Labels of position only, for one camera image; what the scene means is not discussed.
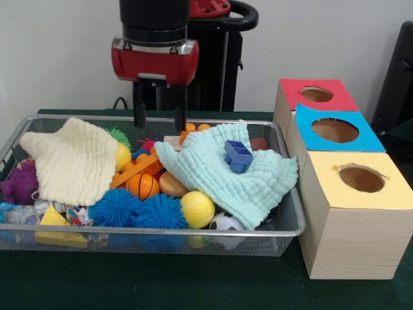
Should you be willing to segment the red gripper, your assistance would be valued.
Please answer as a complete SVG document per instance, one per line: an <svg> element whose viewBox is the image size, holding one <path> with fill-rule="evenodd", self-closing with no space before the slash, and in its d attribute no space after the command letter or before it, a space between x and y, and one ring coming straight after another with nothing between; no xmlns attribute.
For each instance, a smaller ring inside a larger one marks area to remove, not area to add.
<svg viewBox="0 0 413 310"><path fill-rule="evenodd" d="M134 81L134 124L143 129L146 124L146 106L143 101L145 86L142 79L165 81L175 92L176 132L186 130L187 86L196 76L199 61L199 44L186 41L176 46L140 46L129 41L112 43L112 65L121 80Z"/></svg>

